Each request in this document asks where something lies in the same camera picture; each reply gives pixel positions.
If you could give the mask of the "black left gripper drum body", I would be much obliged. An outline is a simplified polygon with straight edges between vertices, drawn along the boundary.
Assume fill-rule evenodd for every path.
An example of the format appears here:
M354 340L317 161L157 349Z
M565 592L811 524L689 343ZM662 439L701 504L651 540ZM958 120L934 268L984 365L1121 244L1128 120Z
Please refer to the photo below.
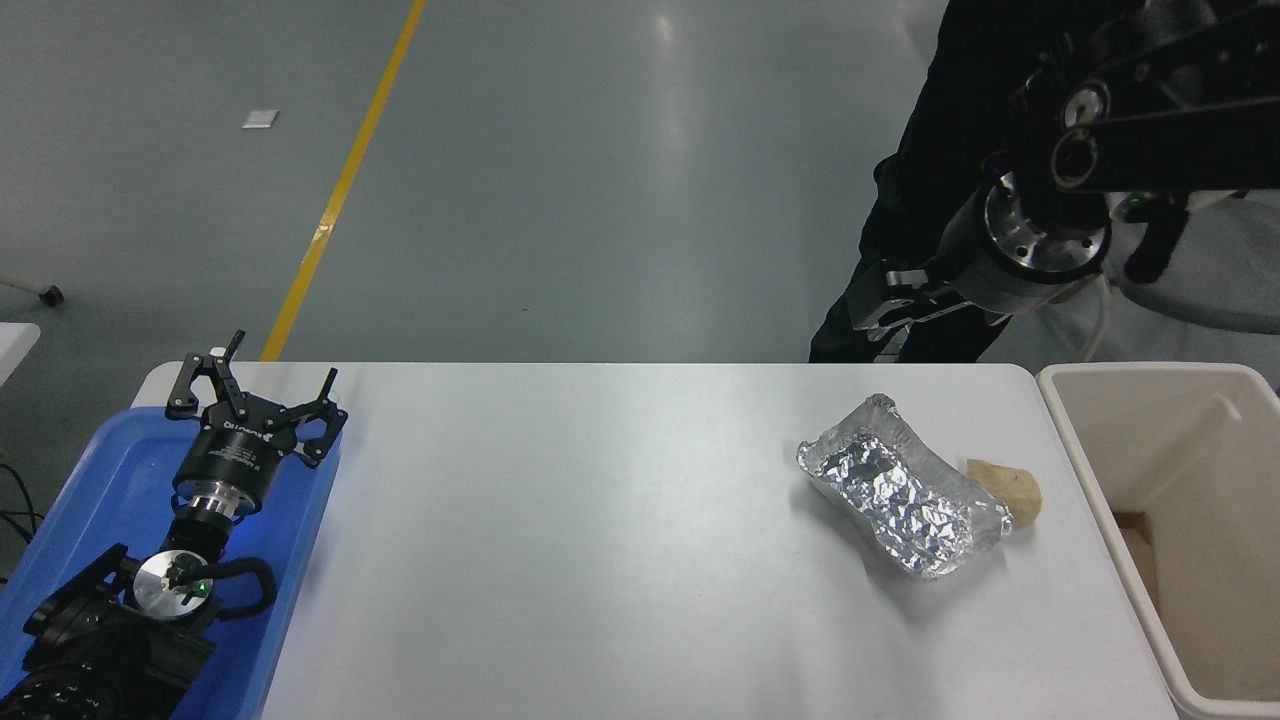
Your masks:
M244 414L229 402L206 407L201 429L173 479L182 498L215 484L229 486L243 501L264 501L284 457L297 443L300 419L279 404L250 396Z

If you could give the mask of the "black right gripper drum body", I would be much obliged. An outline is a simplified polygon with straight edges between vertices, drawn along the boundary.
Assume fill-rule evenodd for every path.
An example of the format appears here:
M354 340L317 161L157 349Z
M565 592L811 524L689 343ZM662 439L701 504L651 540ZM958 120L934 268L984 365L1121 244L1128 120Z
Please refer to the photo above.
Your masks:
M1010 261L988 223L988 195L973 195L945 227L936 259L943 282L963 300L997 315L1041 304L1041 286Z

